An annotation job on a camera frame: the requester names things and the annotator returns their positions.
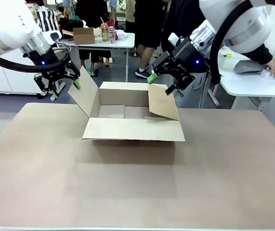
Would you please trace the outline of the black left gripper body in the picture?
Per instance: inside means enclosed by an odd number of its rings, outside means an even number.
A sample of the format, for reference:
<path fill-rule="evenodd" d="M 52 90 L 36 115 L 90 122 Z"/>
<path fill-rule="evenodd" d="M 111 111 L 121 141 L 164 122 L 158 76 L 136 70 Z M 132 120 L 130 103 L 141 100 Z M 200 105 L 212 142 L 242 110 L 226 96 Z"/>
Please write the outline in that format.
<path fill-rule="evenodd" d="M 24 65 L 23 72 L 38 73 L 36 82 L 46 79 L 49 84 L 63 78 L 71 79 L 71 57 L 69 47 L 50 47 L 43 54 L 33 49 L 22 47 L 24 58 L 29 58 L 33 65 Z"/>

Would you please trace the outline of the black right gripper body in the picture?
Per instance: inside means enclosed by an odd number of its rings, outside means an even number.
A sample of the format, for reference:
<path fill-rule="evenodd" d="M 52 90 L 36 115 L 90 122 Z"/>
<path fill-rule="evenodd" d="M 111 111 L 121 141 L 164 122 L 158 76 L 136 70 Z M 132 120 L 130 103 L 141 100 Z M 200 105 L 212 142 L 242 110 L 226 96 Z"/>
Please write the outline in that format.
<path fill-rule="evenodd" d="M 205 73 L 210 70 L 208 59 L 194 47 L 189 37 L 178 42 L 171 53 L 175 62 L 181 64 L 188 73 Z"/>

